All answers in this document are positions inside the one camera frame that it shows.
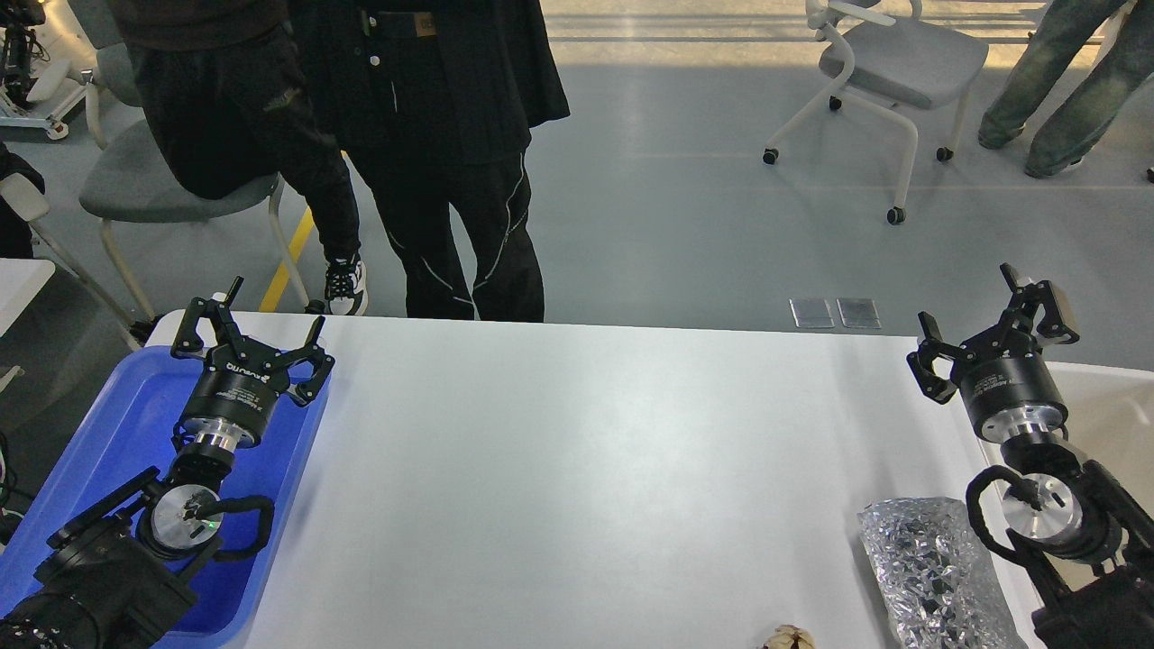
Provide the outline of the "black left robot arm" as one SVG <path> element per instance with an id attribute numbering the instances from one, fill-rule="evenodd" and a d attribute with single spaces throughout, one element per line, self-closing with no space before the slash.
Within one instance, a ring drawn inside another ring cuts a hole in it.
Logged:
<path id="1" fill-rule="evenodd" d="M 213 648 L 269 576 L 334 356 L 194 298 L 117 367 L 3 554 L 5 648 Z"/>

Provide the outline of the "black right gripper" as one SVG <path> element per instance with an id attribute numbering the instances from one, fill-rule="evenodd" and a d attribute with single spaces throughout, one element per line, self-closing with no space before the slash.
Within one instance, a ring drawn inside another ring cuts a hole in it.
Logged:
<path id="1" fill-rule="evenodd" d="M 919 312 L 922 337 L 906 356 L 926 398 L 947 404 L 960 393 L 972 428 L 987 443 L 1065 428 L 1067 406 L 1041 353 L 1081 338 L 1067 296 L 1051 279 L 1034 282 L 1009 263 L 999 271 L 1012 296 L 996 324 L 959 346 L 941 340 L 931 313 Z M 934 370 L 939 359 L 953 361 L 949 378 Z"/>

